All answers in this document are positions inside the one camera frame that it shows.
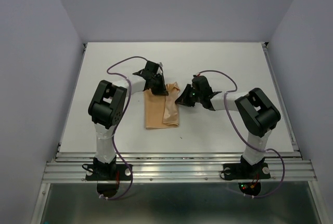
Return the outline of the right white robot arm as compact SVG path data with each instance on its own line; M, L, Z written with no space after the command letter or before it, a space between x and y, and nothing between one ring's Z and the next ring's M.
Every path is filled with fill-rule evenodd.
M264 159L268 138L281 120L281 114L262 89L254 88L247 93L238 93L237 89L213 91L205 76L195 75L175 103L187 107L200 103L210 111L225 111L235 132L246 145L239 171L245 177L252 177L258 172L257 164ZM248 131L247 139L242 137L232 120L232 111L239 113Z

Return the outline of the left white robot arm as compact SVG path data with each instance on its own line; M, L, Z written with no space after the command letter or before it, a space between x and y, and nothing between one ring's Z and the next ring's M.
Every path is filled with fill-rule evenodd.
M153 95L168 95L161 63L147 61L143 69L125 76L107 71L109 75L119 76L116 82L99 82L88 107L96 134L96 153L94 163L98 164L98 173L104 179L111 179L116 173L117 152L114 147L114 135L120 124L131 96L149 90Z

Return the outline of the orange cloth napkin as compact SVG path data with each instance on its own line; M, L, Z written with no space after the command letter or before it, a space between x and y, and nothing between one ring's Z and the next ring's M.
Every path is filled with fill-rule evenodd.
M167 96L155 96L151 90L144 91L145 128L176 128L180 125L178 105L175 103L180 92L177 82L167 84Z

